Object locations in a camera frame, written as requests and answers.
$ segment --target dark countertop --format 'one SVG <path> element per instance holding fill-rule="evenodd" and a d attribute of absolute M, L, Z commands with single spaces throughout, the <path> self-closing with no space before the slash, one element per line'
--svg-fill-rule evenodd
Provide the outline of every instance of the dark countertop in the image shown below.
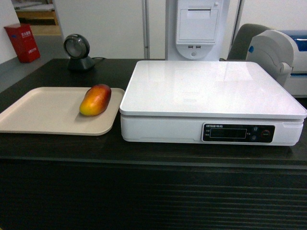
<path fill-rule="evenodd" d="M 126 89 L 136 59 L 105 59 L 87 73 L 67 70 L 68 59 L 53 59 L 0 93 L 0 112 L 37 87 L 92 87 L 104 83 Z M 307 106 L 307 99 L 298 99 Z M 102 136 L 0 134 L 0 159 L 242 168 L 307 169 L 307 125 L 291 147 L 126 142 L 119 112 Z"/>

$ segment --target gray chair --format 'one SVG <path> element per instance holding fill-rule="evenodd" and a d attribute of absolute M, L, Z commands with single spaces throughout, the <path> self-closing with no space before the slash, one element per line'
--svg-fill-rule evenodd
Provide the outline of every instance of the gray chair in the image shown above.
<path fill-rule="evenodd" d="M 271 28 L 258 24 L 244 24 L 240 27 L 227 60 L 245 60 L 251 39 Z"/>

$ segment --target label printer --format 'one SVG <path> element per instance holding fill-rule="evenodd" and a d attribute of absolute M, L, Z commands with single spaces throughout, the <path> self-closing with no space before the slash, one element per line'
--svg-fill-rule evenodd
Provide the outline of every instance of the label printer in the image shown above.
<path fill-rule="evenodd" d="M 267 30 L 253 37 L 246 61 L 258 63 L 295 97 L 307 97 L 307 31 Z"/>

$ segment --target floor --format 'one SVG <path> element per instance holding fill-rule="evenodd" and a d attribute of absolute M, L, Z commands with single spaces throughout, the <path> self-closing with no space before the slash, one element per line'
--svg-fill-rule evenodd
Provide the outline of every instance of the floor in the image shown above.
<path fill-rule="evenodd" d="M 12 86 L 53 58 L 68 58 L 63 48 L 59 26 L 31 26 L 40 58 L 31 63 L 18 63 L 0 75 L 0 92 Z"/>

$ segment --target white wall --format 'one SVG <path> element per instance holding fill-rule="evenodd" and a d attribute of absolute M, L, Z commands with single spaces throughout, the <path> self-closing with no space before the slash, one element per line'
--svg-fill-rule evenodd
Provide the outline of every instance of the white wall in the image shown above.
<path fill-rule="evenodd" d="M 276 30 L 307 30 L 307 0 L 244 0 L 240 26 L 257 23 Z"/>
<path fill-rule="evenodd" d="M 5 26 L 19 23 L 11 0 L 0 0 L 0 64 L 17 57 Z"/>
<path fill-rule="evenodd" d="M 142 0 L 54 0 L 62 36 L 83 35 L 91 57 L 144 58 Z"/>
<path fill-rule="evenodd" d="M 165 1 L 148 0 L 150 57 L 165 58 Z M 307 30 L 307 0 L 242 0 L 239 27 L 263 24 L 275 29 Z M 227 58 L 240 0 L 231 0 L 221 58 Z M 144 58 L 142 0 L 54 0 L 63 37 L 81 33 L 90 55 Z"/>

